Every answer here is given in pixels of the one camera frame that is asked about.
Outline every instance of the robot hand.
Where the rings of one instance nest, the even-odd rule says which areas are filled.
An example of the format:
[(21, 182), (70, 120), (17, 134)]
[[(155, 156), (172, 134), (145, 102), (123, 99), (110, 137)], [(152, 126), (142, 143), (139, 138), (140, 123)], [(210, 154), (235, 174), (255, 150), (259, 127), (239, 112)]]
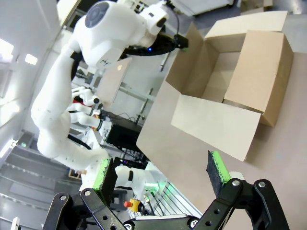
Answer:
[(94, 95), (90, 89), (87, 89), (84, 86), (71, 90), (72, 99), (74, 99), (76, 96), (79, 96), (83, 100), (83, 104), (86, 106), (92, 106), (100, 103), (99, 97)]

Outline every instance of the ceiling light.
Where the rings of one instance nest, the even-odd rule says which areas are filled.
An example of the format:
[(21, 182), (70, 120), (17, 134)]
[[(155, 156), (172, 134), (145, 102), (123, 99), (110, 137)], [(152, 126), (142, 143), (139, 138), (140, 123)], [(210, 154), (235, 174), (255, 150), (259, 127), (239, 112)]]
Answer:
[(31, 55), (31, 54), (27, 54), (27, 55), (25, 56), (24, 61), (27, 62), (27, 63), (29, 63), (29, 64), (36, 65), (36, 63), (37, 63), (37, 58), (34, 57), (34, 56)]

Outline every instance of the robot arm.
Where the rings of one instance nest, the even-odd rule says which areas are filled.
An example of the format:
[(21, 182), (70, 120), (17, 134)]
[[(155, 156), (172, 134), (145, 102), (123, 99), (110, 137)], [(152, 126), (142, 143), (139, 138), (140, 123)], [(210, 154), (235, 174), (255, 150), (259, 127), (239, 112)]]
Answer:
[[(40, 134), (38, 150), (75, 170), (87, 170), (84, 186), (95, 180), (104, 149), (87, 150), (67, 139), (71, 117), (67, 108), (72, 102), (71, 76), (82, 54), (87, 65), (97, 69), (110, 67), (129, 46), (150, 47), (168, 19), (163, 2), (141, 14), (112, 1), (96, 3), (76, 24), (72, 38), (52, 66), (46, 82), (33, 103), (31, 116)], [(95, 103), (92, 95), (83, 98)]]

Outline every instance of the box flap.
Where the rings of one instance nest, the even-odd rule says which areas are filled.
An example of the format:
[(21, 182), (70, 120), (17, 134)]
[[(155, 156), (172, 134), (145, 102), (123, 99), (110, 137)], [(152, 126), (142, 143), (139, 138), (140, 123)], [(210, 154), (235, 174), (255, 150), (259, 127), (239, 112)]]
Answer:
[(189, 40), (188, 51), (178, 51), (166, 77), (166, 82), (179, 92), (183, 91), (203, 45), (203, 38), (194, 24), (191, 24), (186, 38)]
[(180, 95), (171, 124), (244, 161), (259, 119), (259, 113)]
[(248, 31), (224, 97), (227, 104), (234, 102), (265, 112), (278, 73), (284, 39), (284, 34), (278, 32)]
[(245, 34), (248, 30), (281, 31), (287, 11), (269, 11), (216, 21), (205, 38)]

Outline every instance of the open cardboard box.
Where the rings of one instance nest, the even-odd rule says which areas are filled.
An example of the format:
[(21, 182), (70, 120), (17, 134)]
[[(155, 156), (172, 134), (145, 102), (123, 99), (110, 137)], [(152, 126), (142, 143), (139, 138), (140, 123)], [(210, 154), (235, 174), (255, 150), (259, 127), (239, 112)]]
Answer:
[[(170, 116), (163, 123), (165, 135), (169, 131), (179, 142), (187, 139), (185, 132), (244, 161), (259, 121), (274, 126), (282, 105), (293, 60), (280, 33), (286, 15), (272, 11), (220, 20), (205, 39), (192, 25), (189, 50), (177, 54), (160, 89), (167, 87), (164, 100), (176, 104), (174, 110), (160, 106), (160, 113)], [(144, 132), (137, 142), (142, 151), (149, 148)]]

